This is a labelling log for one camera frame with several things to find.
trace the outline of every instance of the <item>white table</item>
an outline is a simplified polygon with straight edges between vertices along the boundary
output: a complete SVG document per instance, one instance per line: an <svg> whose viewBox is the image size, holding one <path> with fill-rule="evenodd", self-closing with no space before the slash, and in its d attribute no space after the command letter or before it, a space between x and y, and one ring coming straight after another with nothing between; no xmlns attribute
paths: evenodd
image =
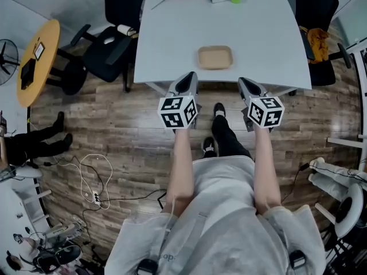
<svg viewBox="0 0 367 275"><path fill-rule="evenodd" d="M311 89L300 32L288 0L145 0L135 63L135 83L165 94L157 83L172 82L195 71L200 81L236 82L248 77L263 84ZM226 45L229 69L203 70L197 50Z"/></svg>

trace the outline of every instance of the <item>white box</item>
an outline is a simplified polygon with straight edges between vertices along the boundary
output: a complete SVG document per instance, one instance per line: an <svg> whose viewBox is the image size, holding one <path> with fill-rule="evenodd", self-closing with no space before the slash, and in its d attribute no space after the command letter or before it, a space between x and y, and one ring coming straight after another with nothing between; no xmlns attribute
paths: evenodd
<svg viewBox="0 0 367 275"><path fill-rule="evenodd" d="M251 98L247 117L258 126L280 126L284 114L284 106L278 97Z"/></svg>
<svg viewBox="0 0 367 275"><path fill-rule="evenodd" d="M185 129L198 115L194 96L161 98L159 118L166 129Z"/></svg>

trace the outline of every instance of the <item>black shoe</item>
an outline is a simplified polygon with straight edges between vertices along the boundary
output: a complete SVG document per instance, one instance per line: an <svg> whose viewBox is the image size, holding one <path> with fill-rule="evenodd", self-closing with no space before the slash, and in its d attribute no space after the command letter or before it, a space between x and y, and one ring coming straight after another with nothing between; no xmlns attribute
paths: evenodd
<svg viewBox="0 0 367 275"><path fill-rule="evenodd" d="M71 133L68 133L63 141L66 145L66 151L69 150L69 147L73 143L73 135Z"/></svg>
<svg viewBox="0 0 367 275"><path fill-rule="evenodd" d="M57 114L57 120L52 125L53 127L55 127L57 132L63 132L64 131L64 119L65 119L65 114L60 111Z"/></svg>
<svg viewBox="0 0 367 275"><path fill-rule="evenodd" d="M202 150L204 153L208 151L213 151L214 153L216 152L215 142L211 136L205 138L204 142L202 143Z"/></svg>
<svg viewBox="0 0 367 275"><path fill-rule="evenodd" d="M217 103L214 105L214 118L218 115L222 115L225 117L225 109L222 103Z"/></svg>

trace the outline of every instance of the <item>black buckle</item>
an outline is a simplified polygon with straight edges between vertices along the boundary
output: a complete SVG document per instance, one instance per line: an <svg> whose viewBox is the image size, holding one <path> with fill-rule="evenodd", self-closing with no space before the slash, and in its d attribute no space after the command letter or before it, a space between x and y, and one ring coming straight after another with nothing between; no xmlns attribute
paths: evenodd
<svg viewBox="0 0 367 275"><path fill-rule="evenodd" d="M155 273L157 272L157 269L158 269L157 262L151 259L143 259L139 263L135 271L135 275L147 275L147 274L155 275Z"/></svg>
<svg viewBox="0 0 367 275"><path fill-rule="evenodd" d="M289 260L293 270L302 267L306 263L306 256L300 250L295 250L289 255Z"/></svg>

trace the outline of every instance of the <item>gray shirt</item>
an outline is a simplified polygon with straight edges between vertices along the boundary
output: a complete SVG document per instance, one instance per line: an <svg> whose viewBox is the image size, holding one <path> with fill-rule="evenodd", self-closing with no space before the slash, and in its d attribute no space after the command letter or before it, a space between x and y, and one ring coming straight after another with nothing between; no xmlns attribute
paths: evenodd
<svg viewBox="0 0 367 275"><path fill-rule="evenodd" d="M256 215L254 165L246 156L195 161L196 197L180 218L125 220L105 274L135 274L144 258L158 262L158 274L294 274L294 250L306 256L304 274L322 274L325 251L308 206Z"/></svg>

